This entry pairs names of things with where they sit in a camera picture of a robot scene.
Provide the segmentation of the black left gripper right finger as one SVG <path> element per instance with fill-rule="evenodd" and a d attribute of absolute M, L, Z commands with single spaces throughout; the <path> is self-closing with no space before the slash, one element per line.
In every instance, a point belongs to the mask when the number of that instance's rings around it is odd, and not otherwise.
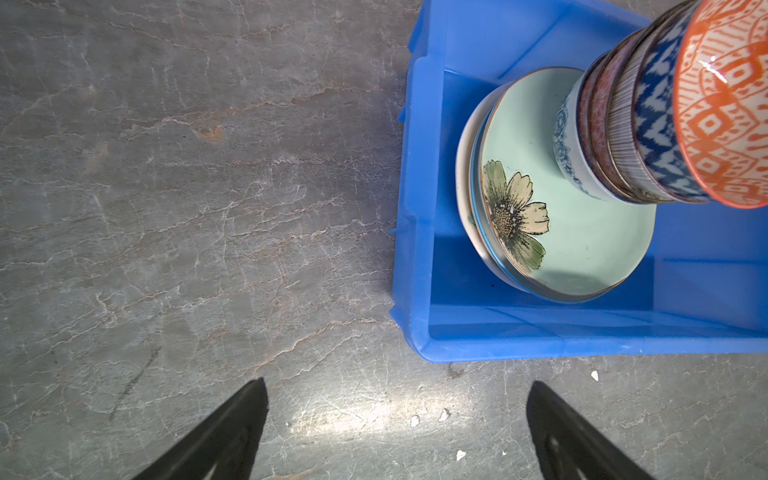
<path fill-rule="evenodd" d="M 542 381 L 532 383 L 526 417 L 545 479 L 651 477 Z"/>

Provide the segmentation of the white watermelon pattern plate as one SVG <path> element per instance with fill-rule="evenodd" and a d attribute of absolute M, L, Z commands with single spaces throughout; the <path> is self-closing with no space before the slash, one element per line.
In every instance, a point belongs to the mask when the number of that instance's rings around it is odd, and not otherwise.
<path fill-rule="evenodd" d="M 475 133 L 474 140 L 470 150 L 469 164 L 466 167 L 468 173 L 468 197 L 470 203 L 470 210 L 476 236 L 478 237 L 477 243 L 482 247 L 483 252 L 480 254 L 481 259 L 489 270 L 502 280 L 507 285 L 525 292 L 524 286 L 514 277 L 510 276 L 504 269 L 502 269 L 496 262 L 496 258 L 493 255 L 492 249 L 486 244 L 486 235 L 481 221 L 480 211 L 480 193 L 479 193 L 479 176 L 477 174 L 477 165 L 479 164 L 479 151 L 481 144 L 481 137 L 485 133 L 488 119 L 485 118 L 479 125 L 477 132 Z"/>

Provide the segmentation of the light green ceramic plate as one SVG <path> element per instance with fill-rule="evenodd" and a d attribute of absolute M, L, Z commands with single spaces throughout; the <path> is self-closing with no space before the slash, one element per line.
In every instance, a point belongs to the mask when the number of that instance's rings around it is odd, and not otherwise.
<path fill-rule="evenodd" d="M 527 292 L 577 303 L 622 283 L 650 246 L 656 208 L 583 194 L 553 151 L 557 111 L 582 71 L 549 67 L 508 84 L 485 118 L 480 211 L 497 264 Z"/>

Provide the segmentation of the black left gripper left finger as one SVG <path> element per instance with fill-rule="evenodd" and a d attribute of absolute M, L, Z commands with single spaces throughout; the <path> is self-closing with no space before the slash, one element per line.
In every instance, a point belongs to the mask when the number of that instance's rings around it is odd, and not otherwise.
<path fill-rule="evenodd" d="M 265 381 L 249 381 L 136 477 L 248 479 L 268 411 Z"/>

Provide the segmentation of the white plate with pink pattern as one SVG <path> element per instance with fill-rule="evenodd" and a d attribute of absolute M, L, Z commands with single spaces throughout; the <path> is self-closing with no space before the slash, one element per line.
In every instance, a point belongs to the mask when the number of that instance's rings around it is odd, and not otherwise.
<path fill-rule="evenodd" d="M 485 247 L 479 232 L 474 224 L 470 201 L 470 160 L 473 152 L 475 138 L 483 124 L 486 115 L 495 103 L 508 89 L 507 85 L 499 86 L 489 93 L 474 109 L 462 130 L 456 153 L 455 162 L 455 191 L 459 217 L 472 246 L 480 259 L 488 269 L 500 280 L 510 286 L 516 284 L 496 265 L 490 253 Z"/>

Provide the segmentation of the red patterned bowl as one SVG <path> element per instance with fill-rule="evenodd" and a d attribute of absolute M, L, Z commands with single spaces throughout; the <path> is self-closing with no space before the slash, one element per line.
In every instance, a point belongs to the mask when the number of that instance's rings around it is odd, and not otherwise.
<path fill-rule="evenodd" d="M 683 2 L 637 32 L 614 80 L 607 120 L 607 146 L 611 160 L 629 192 L 639 203 L 671 203 L 679 195 L 670 194 L 651 174 L 639 152 L 634 120 L 634 96 L 640 84 L 643 64 L 657 38 L 690 5 Z"/>

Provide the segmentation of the brown leaf pattern bowl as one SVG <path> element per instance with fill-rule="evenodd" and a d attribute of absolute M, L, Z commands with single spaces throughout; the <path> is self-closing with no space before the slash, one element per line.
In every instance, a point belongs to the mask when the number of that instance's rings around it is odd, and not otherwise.
<path fill-rule="evenodd" d="M 625 38 L 614 51 L 606 52 L 608 54 L 607 59 L 600 68 L 600 72 L 595 74 L 596 82 L 589 107 L 591 143 L 597 163 L 610 181 L 629 197 L 628 203 L 632 204 L 639 204 L 641 200 L 634 194 L 618 173 L 617 167 L 612 161 L 607 145 L 608 115 L 610 112 L 611 93 L 614 80 L 617 76 L 617 71 L 620 69 L 622 62 L 627 58 L 627 55 L 637 44 L 642 32 L 643 30 L 633 32 L 630 36 Z"/>
<path fill-rule="evenodd" d="M 591 132 L 589 125 L 589 107 L 592 99 L 593 89 L 596 82 L 595 74 L 600 72 L 608 54 L 603 53 L 587 69 L 583 75 L 577 95 L 576 122 L 578 138 L 582 153 L 591 179 L 598 185 L 599 198 L 603 200 L 616 200 L 625 203 L 629 202 L 629 197 L 617 188 L 603 172 L 597 163 L 594 149 L 591 143 Z"/>

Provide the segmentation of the blue white patterned bowl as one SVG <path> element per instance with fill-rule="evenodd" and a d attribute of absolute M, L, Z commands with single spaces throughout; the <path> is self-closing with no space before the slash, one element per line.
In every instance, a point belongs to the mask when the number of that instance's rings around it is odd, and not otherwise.
<path fill-rule="evenodd" d="M 553 131 L 554 158 L 563 176 L 583 194 L 602 201 L 618 201 L 593 173 L 578 132 L 578 94 L 585 79 L 586 73 L 583 73 L 557 111 Z"/>

